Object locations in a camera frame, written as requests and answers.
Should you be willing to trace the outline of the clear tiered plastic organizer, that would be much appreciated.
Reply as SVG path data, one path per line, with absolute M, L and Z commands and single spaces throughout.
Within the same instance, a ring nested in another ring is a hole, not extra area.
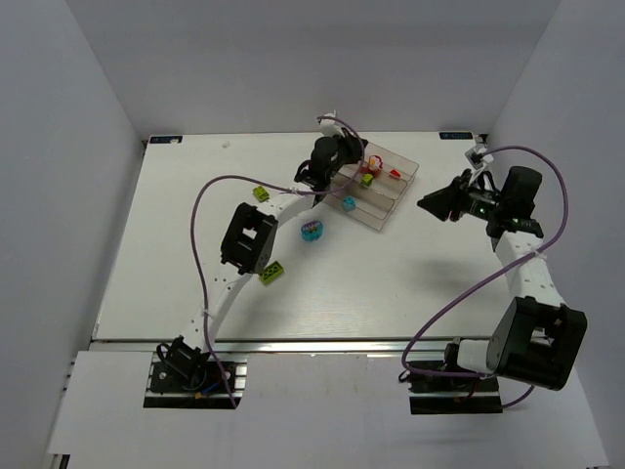
M 383 158 L 384 168 L 370 187 L 364 187 L 360 180 L 364 174 L 370 174 L 367 163 L 372 154 Z M 373 143 L 367 144 L 365 157 L 362 168 L 358 168 L 357 164 L 350 164 L 339 170 L 332 180 L 331 188 L 339 189 L 344 184 L 349 184 L 341 191 L 326 196 L 324 203 L 373 230 L 381 231 L 415 180 L 420 165 Z M 389 175 L 393 169 L 401 173 L 400 179 Z M 348 196 L 355 201 L 355 209 L 350 212 L 346 212 L 342 206 L 343 199 Z

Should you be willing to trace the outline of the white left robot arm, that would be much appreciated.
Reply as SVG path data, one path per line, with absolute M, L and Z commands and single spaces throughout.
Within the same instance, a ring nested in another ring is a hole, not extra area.
M 199 191 L 191 209 L 189 238 L 191 253 L 202 291 L 200 312 L 182 332 L 182 339 L 193 350 L 210 352 L 234 300 L 254 275 L 267 266 L 277 230 L 316 207 L 334 192 L 331 183 L 348 164 L 365 162 L 366 143 L 355 129 L 335 117 L 335 124 L 314 143 L 311 157 L 299 166 L 294 184 L 284 188 L 240 175 L 223 175 L 209 180 Z M 196 218 L 203 195 L 215 184 L 241 181 L 274 189 L 278 195 L 258 204 L 240 203 L 230 220 L 221 243 L 220 264 L 208 281 L 204 275 L 196 242 Z

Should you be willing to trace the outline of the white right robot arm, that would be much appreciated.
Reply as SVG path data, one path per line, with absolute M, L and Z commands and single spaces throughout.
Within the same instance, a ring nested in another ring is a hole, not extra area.
M 553 391 L 567 382 L 587 318 L 566 305 L 543 256 L 544 234 L 532 217 L 541 183 L 539 172 L 514 166 L 501 190 L 488 190 L 465 170 L 417 203 L 441 221 L 484 220 L 511 295 L 489 339 L 457 337 L 446 346 L 442 370 L 451 376 L 495 375 Z

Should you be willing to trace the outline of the aluminium table edge rail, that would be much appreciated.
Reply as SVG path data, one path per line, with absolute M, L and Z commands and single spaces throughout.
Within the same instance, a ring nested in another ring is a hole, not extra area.
M 213 349 L 219 356 L 250 354 L 373 354 L 400 355 L 407 339 L 386 340 L 231 340 L 218 341 Z M 89 352 L 155 353 L 159 341 L 93 341 Z

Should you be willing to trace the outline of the blue corner sticker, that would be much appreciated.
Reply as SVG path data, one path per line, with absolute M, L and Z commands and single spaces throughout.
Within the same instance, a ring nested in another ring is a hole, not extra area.
M 438 133 L 442 140 L 471 140 L 473 134 L 466 131 L 442 131 Z
M 150 145 L 176 145 L 183 140 L 182 135 L 151 136 L 148 143 Z

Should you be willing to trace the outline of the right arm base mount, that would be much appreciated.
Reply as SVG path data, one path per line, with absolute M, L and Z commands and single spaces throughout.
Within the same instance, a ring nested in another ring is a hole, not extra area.
M 438 377 L 404 370 L 412 415 L 497 414 L 503 412 L 496 378 Z

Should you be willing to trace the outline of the right blue corner sticker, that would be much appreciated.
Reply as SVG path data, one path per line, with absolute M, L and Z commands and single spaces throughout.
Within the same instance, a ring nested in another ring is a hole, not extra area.
M 471 140 L 473 134 L 466 131 L 442 131 L 438 133 L 442 140 Z

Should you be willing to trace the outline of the lime green long lego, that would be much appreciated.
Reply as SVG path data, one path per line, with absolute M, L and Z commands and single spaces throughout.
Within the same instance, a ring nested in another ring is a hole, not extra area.
M 263 285 L 269 285 L 284 274 L 284 268 L 278 261 L 268 264 L 259 274 L 259 280 Z

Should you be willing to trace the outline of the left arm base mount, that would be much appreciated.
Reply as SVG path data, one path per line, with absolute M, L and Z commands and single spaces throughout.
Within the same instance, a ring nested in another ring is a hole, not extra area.
M 143 407 L 147 409 L 226 409 L 240 403 L 239 362 L 217 363 L 179 337 L 157 345 L 148 372 Z

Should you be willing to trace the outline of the lime green lego brick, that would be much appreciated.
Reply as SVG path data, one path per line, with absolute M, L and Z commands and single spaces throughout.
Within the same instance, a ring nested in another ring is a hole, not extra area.
M 271 198 L 269 192 L 263 186 L 258 186 L 254 188 L 252 190 L 252 194 L 254 195 L 256 200 L 261 203 L 268 201 Z

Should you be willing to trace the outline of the lime green square lego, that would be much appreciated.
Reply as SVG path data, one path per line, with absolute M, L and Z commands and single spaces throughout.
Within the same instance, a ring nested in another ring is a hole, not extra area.
M 372 185 L 374 181 L 374 176 L 371 174 L 364 174 L 361 177 L 360 183 L 364 186 L 364 187 L 370 187 Z

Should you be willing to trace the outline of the small light blue lego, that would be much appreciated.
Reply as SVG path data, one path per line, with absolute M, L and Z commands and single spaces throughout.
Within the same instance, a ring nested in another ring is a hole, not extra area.
M 355 201 L 351 197 L 345 197 L 342 201 L 343 209 L 350 212 L 355 209 Z

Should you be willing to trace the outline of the red rounded lego brick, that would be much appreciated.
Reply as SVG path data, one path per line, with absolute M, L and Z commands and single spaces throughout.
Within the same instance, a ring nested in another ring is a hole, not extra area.
M 368 158 L 368 172 L 374 177 L 378 177 L 384 168 L 384 160 L 378 154 L 372 154 Z

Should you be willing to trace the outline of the left blue corner sticker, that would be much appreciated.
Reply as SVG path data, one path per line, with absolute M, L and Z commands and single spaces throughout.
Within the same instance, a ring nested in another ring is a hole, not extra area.
M 151 136 L 148 143 L 150 145 L 176 145 L 183 140 L 182 135 Z

